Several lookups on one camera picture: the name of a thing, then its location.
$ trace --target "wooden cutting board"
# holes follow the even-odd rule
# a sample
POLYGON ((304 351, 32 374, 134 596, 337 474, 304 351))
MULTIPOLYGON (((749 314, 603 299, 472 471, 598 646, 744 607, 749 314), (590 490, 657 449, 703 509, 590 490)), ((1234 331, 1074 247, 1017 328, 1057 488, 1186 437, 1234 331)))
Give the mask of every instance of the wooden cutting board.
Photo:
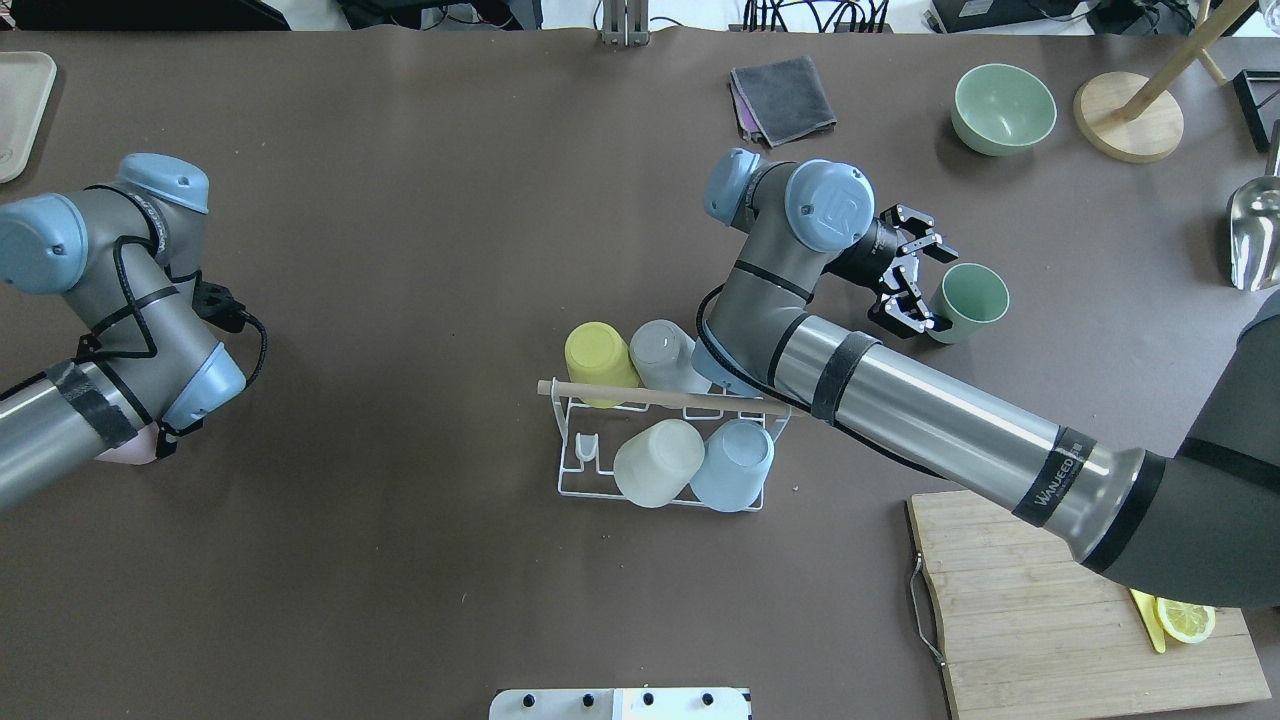
POLYGON ((1239 610, 1157 655, 1128 589, 969 491, 908 503, 955 720, 1078 720, 1266 700, 1239 610))

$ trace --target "brown table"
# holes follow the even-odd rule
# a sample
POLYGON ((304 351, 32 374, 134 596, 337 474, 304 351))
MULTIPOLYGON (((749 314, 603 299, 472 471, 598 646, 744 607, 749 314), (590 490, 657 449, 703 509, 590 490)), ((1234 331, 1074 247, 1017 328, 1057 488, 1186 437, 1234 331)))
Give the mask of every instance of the brown table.
MULTIPOLYGON (((1171 454, 1261 302, 1221 269, 1226 199, 1263 165, 1229 88, 1199 68, 1175 83, 1187 133, 1156 165, 1070 120, 1080 83, 1149 74, 1171 40, 5 35, 59 78, 0 202, 108 179, 132 151, 196 163, 206 277, 271 354, 175 457, 92 464, 0 518, 4 717, 467 719, 502 688, 644 683, 749 685, 756 717, 945 717, 902 503, 951 483, 804 419, 758 515, 554 492, 534 386, 563 375, 566 333, 689 328, 736 256, 700 208, 740 142, 735 65, 812 54, 840 124, 769 156, 860 165, 882 205, 933 213, 1011 287, 964 346, 888 343, 1041 415, 1171 454), (983 61, 1056 96, 1033 152, 979 158, 951 132, 948 94, 983 61)), ((1215 56, 1275 68, 1280 46, 1215 56)), ((828 279, 815 309, 874 329, 869 302, 828 279)), ((4 291, 0 314, 3 386, 83 332, 58 299, 4 291)), ((247 366, 256 340, 229 347, 247 366)), ((1248 620, 1280 688, 1280 615, 1248 620)))

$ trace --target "dish rack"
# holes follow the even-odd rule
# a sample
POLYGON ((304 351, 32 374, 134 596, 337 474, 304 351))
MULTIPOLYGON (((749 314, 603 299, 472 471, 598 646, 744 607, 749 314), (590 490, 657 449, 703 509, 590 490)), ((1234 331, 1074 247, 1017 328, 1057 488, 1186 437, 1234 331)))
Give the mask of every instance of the dish rack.
MULTIPOLYGON (((728 420, 744 419, 758 423, 777 442, 791 419, 790 405, 728 395, 719 387, 713 391, 698 395, 563 383, 556 378, 540 380, 538 392, 550 397, 552 413, 561 433, 556 492, 564 497, 626 500, 613 480, 612 452, 608 454, 609 460, 604 460, 602 448, 609 441, 621 445, 622 436, 630 438, 658 420, 680 418, 698 428, 705 438, 728 420), (594 407, 582 397, 620 404, 613 407, 594 407)), ((707 507, 687 487, 671 503, 707 507)), ((760 491, 746 512, 759 512, 763 509, 764 491, 760 491)))

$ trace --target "bowl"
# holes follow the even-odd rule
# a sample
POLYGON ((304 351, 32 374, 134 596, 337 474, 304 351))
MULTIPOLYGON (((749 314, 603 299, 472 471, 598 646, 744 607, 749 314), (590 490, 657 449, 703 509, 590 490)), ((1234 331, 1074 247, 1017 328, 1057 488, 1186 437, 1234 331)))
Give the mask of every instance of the bowl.
POLYGON ((1028 150, 1044 140, 1056 122, 1053 96, 1021 68, 978 65, 956 83, 951 126, 965 145, 983 155, 1028 150))

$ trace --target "green cup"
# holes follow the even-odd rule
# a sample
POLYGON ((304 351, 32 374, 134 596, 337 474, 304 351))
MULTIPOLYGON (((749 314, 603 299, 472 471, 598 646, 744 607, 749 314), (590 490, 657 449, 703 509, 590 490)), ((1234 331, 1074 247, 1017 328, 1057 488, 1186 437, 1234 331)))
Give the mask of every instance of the green cup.
POLYGON ((993 63, 956 83, 951 127, 983 155, 1012 155, 1044 140, 1057 122, 1053 95, 1029 72, 993 63))
POLYGON ((960 263, 942 275, 929 307, 951 320, 951 329, 929 331, 929 337, 951 345, 1004 318, 1009 311, 1009 287, 991 268, 960 263))

